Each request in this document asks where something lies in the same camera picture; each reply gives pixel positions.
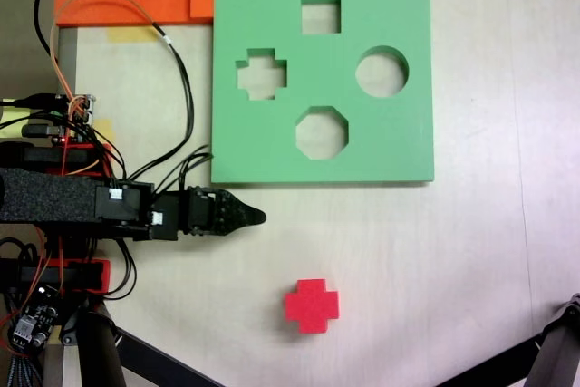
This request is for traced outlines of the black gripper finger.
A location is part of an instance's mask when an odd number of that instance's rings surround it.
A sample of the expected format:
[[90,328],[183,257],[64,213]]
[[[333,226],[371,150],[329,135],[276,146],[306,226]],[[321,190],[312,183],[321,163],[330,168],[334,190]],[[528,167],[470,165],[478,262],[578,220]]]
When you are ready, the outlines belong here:
[[266,222],[264,211],[242,202],[231,192],[218,189],[214,194],[213,236],[227,236],[240,228]]

